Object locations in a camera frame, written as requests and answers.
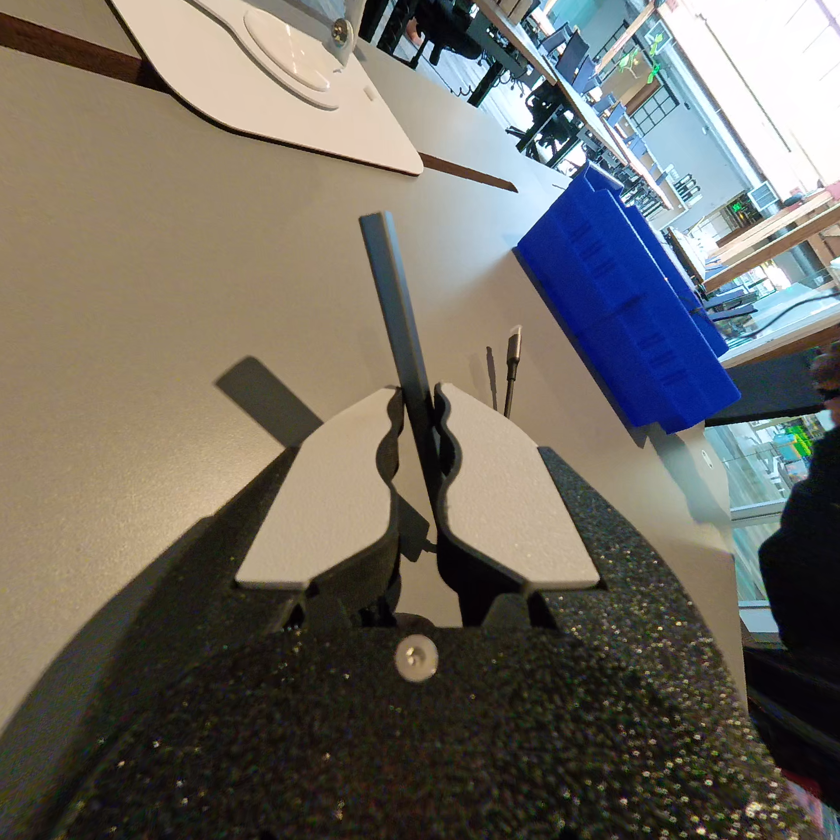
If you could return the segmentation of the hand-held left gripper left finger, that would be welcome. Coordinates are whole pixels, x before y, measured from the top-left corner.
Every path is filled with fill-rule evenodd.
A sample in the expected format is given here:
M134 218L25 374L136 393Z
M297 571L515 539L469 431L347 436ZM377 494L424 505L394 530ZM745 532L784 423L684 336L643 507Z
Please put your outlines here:
M383 387L299 447L235 581L340 599L358 611L385 593L398 558L403 396Z

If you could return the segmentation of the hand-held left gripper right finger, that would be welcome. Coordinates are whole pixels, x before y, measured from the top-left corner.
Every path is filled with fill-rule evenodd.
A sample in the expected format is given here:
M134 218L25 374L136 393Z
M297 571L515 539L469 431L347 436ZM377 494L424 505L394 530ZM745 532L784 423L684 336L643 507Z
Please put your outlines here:
M462 624L483 624L500 596L596 588L601 576L530 436L448 382L436 384L434 409L437 567Z

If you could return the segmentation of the long wooden desk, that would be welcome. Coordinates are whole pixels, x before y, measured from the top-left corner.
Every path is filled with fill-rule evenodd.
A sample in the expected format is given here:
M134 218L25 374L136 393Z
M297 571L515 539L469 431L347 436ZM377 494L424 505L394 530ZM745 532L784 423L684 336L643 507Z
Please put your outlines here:
M519 23L512 23L509 16L502 12L501 6L496 2L475 1L473 3L477 5L484 21L482 23L478 20L478 17L476 17L474 23L469 28L470 36L479 40L478 33L480 31L488 29L488 27L494 27L497 29L498 32L501 33L502 37L504 37L508 43L512 45L514 50L527 61L528 65L537 72L542 79L563 89L570 100L572 109L580 116L584 127L589 131L592 137L597 138L598 141L610 151L617 161L623 165L629 165L633 171L643 179L649 189L658 196L665 209L674 209L672 202L669 201L668 196L656 183L653 176L651 176L648 170L641 164L637 157L631 153L625 144L620 142L621 138L617 137L617 134L613 131L612 126L608 125L602 116L594 111L591 104L574 89L570 82L552 70L552 67L549 65L547 60L543 59L539 51L535 49L534 44L531 42L530 38L524 32ZM491 53L494 63L491 65L485 78L482 79L482 82L479 84L479 89L477 89L474 95L469 98L469 103L473 104L475 107L478 107L478 105L483 101L487 91L491 88L493 79L498 78L501 71L508 67L511 62L513 62L514 65L517 64L516 57L510 56L505 50L498 49L494 52L493 50L497 49L496 47L490 47L488 45L485 45L485 47Z

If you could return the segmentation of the blue plastic bin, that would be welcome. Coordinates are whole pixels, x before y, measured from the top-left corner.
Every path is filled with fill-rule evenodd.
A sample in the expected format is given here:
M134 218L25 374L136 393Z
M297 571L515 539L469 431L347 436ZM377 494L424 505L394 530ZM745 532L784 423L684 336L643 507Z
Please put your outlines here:
M572 181L518 252L632 426L672 434L740 399L612 189Z
M625 268L639 277L658 270L675 293L715 357L728 350L720 331L711 321L686 271L660 234L635 206L621 198L621 183L599 166L587 162L574 178L574 185L591 190L590 204L598 216L596 232L609 243Z

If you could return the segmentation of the white lamp base plate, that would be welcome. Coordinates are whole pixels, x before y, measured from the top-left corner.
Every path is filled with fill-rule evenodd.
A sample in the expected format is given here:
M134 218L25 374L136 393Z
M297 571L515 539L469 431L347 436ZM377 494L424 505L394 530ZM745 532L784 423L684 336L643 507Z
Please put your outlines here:
M418 176L419 153L355 55L362 2L319 25L283 3L115 1L152 67L220 126Z

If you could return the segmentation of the black office chair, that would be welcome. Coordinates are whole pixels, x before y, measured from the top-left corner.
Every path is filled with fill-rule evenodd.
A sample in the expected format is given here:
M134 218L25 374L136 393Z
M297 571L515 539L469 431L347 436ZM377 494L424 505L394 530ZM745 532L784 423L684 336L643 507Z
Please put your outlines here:
M544 80L527 96L526 105L532 126L507 132L518 138L517 151L538 160L539 150L549 154L548 165L554 167L569 153L579 139L583 121L561 87Z

